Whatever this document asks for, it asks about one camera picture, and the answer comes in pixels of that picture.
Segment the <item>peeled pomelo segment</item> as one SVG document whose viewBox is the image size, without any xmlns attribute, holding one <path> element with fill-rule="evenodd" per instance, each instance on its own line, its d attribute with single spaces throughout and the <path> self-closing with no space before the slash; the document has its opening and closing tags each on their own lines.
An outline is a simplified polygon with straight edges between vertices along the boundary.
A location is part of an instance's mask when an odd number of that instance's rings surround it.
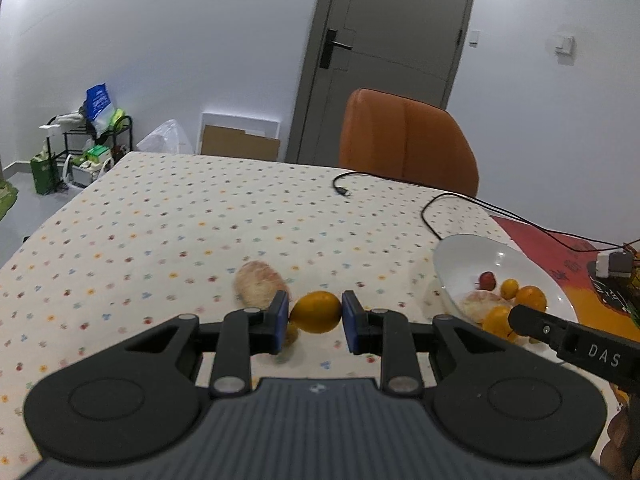
<svg viewBox="0 0 640 480">
<path fill-rule="evenodd" d="M 476 325 L 484 322 L 488 313 L 495 307 L 512 308 L 510 301 L 487 290 L 473 290 L 458 301 L 462 314 Z"/>
</svg>

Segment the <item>red plum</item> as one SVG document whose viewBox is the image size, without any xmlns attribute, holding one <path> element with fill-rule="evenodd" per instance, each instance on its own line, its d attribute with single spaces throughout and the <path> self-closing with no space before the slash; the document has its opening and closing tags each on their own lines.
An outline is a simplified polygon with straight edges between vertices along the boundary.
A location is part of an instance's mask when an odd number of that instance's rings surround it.
<svg viewBox="0 0 640 480">
<path fill-rule="evenodd" d="M 487 290 L 492 292 L 497 286 L 497 280 L 495 274 L 490 271 L 485 271 L 478 277 L 477 287 L 481 290 Z"/>
</svg>

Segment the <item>small peeled pomelo piece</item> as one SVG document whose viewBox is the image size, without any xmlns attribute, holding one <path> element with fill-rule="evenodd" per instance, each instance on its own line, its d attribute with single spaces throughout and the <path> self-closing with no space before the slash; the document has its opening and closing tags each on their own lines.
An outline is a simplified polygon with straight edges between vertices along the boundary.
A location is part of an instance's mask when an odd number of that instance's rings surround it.
<svg viewBox="0 0 640 480">
<path fill-rule="evenodd" d="M 268 309 L 278 292 L 290 293 L 282 276 L 268 263 L 249 261 L 236 271 L 234 290 L 244 307 Z"/>
</svg>

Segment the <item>yellow green fruit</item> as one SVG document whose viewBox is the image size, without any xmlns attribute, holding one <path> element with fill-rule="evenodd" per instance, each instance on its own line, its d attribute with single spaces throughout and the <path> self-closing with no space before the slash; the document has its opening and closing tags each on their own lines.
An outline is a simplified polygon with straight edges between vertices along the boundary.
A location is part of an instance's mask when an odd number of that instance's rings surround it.
<svg viewBox="0 0 640 480">
<path fill-rule="evenodd" d="M 310 292 L 300 298 L 290 314 L 290 321 L 310 334 L 324 334 L 333 330 L 342 317 L 342 305 L 337 296 L 324 290 Z"/>
</svg>

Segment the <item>large orange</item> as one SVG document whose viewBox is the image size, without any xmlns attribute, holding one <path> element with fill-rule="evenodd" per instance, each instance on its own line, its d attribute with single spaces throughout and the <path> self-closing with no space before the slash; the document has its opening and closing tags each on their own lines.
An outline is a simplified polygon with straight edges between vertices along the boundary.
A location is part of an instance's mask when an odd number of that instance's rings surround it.
<svg viewBox="0 0 640 480">
<path fill-rule="evenodd" d="M 484 318 L 482 329 L 505 341 L 514 342 L 518 339 L 518 334 L 512 330 L 509 324 L 509 314 L 511 309 L 506 306 L 492 308 Z"/>
</svg>

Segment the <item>small yellow kumquat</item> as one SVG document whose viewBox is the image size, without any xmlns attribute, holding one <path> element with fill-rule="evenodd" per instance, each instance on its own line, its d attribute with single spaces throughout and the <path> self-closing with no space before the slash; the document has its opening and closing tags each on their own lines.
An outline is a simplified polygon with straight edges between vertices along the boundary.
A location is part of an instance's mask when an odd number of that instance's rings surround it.
<svg viewBox="0 0 640 480">
<path fill-rule="evenodd" d="M 292 344 L 294 344 L 294 342 L 297 340 L 298 335 L 299 335 L 298 328 L 293 323 L 288 322 L 288 325 L 286 326 L 286 329 L 285 329 L 285 338 L 284 338 L 283 345 L 285 347 L 291 347 Z"/>
</svg>

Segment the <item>white power adapter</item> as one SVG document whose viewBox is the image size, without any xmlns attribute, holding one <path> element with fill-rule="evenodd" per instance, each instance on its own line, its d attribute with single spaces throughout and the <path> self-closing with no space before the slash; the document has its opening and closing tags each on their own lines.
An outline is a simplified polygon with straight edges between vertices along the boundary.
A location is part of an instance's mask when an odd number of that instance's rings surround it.
<svg viewBox="0 0 640 480">
<path fill-rule="evenodd" d="M 599 252 L 596 259 L 598 278 L 630 278 L 634 270 L 634 254 L 626 250 Z"/>
</svg>

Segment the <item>floral white tablecloth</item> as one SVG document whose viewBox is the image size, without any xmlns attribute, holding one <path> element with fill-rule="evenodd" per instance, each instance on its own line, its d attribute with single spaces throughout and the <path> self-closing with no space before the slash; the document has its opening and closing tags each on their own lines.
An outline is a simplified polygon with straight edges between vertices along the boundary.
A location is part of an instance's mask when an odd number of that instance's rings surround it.
<svg viewBox="0 0 640 480">
<path fill-rule="evenodd" d="M 23 418 L 42 378 L 174 316 L 220 321 L 249 261 L 294 298 L 356 292 L 416 322 L 442 312 L 433 252 L 469 233 L 518 247 L 483 209 L 334 168 L 131 154 L 43 223 L 1 270 L 1 474 L 38 453 Z"/>
</svg>

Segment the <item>green leaf floor mat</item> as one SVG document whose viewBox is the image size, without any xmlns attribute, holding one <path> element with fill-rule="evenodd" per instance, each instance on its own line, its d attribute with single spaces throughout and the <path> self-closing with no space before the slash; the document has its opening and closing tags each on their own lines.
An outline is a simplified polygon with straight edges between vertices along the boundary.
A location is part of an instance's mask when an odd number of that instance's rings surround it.
<svg viewBox="0 0 640 480">
<path fill-rule="evenodd" d="M 18 189 L 9 181 L 0 181 L 0 220 L 14 206 L 17 200 Z"/>
</svg>

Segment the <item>clear plastic bag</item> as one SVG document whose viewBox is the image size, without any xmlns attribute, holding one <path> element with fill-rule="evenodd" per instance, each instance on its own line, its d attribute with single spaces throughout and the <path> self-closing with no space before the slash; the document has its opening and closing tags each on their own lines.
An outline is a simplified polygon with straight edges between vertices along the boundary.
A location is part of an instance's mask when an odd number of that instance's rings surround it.
<svg viewBox="0 0 640 480">
<path fill-rule="evenodd" d="M 137 143 L 137 150 L 145 153 L 194 154 L 191 142 L 175 119 L 163 122 L 147 134 Z"/>
</svg>

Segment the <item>black metal shelf rack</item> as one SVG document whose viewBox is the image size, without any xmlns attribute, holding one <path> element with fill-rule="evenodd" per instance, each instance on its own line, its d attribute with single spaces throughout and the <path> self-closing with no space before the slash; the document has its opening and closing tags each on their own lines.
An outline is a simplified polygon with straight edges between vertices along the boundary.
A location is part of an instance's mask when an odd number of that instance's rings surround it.
<svg viewBox="0 0 640 480">
<path fill-rule="evenodd" d="M 69 190 L 62 181 L 65 159 L 72 155 L 76 165 L 85 160 L 104 162 L 114 159 L 114 165 L 134 149 L 134 121 L 118 110 L 104 133 L 97 133 L 91 122 L 80 113 L 52 117 L 41 129 L 46 133 L 43 153 L 58 166 L 58 187 L 55 192 Z"/>
</svg>

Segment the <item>orange leather chair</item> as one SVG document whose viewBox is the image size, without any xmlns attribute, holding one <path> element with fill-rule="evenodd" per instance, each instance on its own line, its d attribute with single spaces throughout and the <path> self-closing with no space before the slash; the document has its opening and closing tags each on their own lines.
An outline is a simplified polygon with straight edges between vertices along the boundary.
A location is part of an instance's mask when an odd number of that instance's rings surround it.
<svg viewBox="0 0 640 480">
<path fill-rule="evenodd" d="M 338 166 L 477 196 L 470 144 L 446 110 L 372 89 L 350 95 Z"/>
</svg>

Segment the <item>blue white package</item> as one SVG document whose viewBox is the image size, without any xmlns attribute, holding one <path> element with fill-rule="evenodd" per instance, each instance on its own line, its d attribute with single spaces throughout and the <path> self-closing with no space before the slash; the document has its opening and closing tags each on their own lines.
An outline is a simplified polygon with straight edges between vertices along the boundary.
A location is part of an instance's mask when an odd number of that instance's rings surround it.
<svg viewBox="0 0 640 480">
<path fill-rule="evenodd" d="M 97 133 L 104 133 L 115 113 L 106 84 L 96 84 L 86 91 L 85 112 Z"/>
</svg>

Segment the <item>white board against wall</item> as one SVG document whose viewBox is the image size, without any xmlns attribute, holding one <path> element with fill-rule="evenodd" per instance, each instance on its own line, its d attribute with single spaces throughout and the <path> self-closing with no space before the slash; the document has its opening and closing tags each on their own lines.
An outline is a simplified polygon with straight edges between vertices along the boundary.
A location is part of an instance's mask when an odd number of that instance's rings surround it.
<svg viewBox="0 0 640 480">
<path fill-rule="evenodd" d="M 205 126 L 218 126 L 239 129 L 244 130 L 246 133 L 254 134 L 254 136 L 264 136 L 265 138 L 278 139 L 280 141 L 280 122 L 274 122 L 273 120 L 264 118 L 233 116 L 205 112 L 201 114 L 201 133 L 198 137 L 198 152 L 200 152 L 201 138 Z"/>
</svg>

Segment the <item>white wall switch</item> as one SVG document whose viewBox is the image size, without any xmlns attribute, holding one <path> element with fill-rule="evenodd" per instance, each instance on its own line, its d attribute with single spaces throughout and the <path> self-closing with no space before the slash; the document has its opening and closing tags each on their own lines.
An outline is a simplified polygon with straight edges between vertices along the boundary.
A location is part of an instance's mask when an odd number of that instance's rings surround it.
<svg viewBox="0 0 640 480">
<path fill-rule="evenodd" d="M 558 35 L 554 38 L 554 53 L 559 56 L 574 55 L 575 37 Z"/>
</svg>

